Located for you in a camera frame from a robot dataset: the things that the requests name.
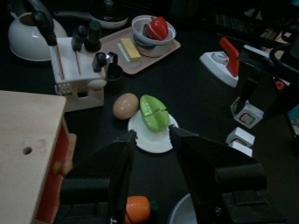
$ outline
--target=white bowl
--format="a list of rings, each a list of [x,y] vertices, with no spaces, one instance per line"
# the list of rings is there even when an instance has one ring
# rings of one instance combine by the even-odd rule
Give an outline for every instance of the white bowl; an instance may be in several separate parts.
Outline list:
[[[67,38],[67,32],[61,23],[55,20],[54,26],[57,37]],[[38,27],[34,26],[33,13],[23,14],[19,19],[11,23],[9,41],[11,50],[19,58],[30,61],[51,60],[50,47]]]
[[[169,26],[169,36],[165,40],[155,40],[149,38],[145,33],[146,25],[153,21],[153,16],[143,15],[135,17],[133,20],[133,30],[137,50],[147,57],[161,57],[170,50],[171,43],[177,35],[174,26],[167,23]]]
[[[169,224],[198,224],[191,195],[187,194],[175,205]]]

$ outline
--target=white stand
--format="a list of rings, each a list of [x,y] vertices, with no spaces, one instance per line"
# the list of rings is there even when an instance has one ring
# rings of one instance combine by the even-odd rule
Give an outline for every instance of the white stand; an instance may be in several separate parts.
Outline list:
[[[90,109],[105,105],[106,69],[101,73],[94,72],[93,60],[95,53],[86,50],[85,46],[77,54],[71,48],[71,38],[58,38],[61,52],[61,64],[63,76],[61,76],[55,49],[51,47],[51,64],[55,77],[55,90],[58,95],[67,98],[66,112]]]
[[[223,55],[227,57],[227,60],[222,60],[221,57],[215,56]],[[233,88],[237,87],[238,82],[240,82],[240,77],[234,77],[230,70],[227,69],[227,64],[229,64],[229,56],[225,52],[206,52],[201,56],[201,62],[203,65],[210,69],[213,74]]]

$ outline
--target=butter block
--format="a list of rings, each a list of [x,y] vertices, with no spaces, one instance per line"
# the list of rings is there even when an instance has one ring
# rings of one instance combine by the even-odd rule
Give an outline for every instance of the butter block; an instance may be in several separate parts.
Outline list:
[[[139,61],[142,59],[142,55],[139,54],[137,50],[137,46],[131,40],[131,38],[122,38],[122,45],[126,49],[126,54],[130,58],[130,61]]]

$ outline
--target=kettle handle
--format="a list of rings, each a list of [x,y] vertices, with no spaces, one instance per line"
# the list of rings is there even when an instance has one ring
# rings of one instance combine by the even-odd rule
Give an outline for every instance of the kettle handle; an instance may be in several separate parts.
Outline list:
[[[54,27],[54,22],[53,22],[53,15],[45,6],[45,4],[41,2],[41,0],[26,0],[27,3],[33,6],[33,9],[35,11],[42,11],[49,18],[49,21],[51,23],[51,27]],[[25,0],[10,0],[9,1],[11,10],[15,13],[18,17],[21,17],[25,13],[27,13],[27,9],[25,7]]]

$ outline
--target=egg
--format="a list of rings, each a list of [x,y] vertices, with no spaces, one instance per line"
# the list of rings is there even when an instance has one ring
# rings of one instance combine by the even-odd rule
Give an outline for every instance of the egg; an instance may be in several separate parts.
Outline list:
[[[114,104],[114,116],[119,120],[129,119],[138,111],[139,100],[131,93],[122,94]]]

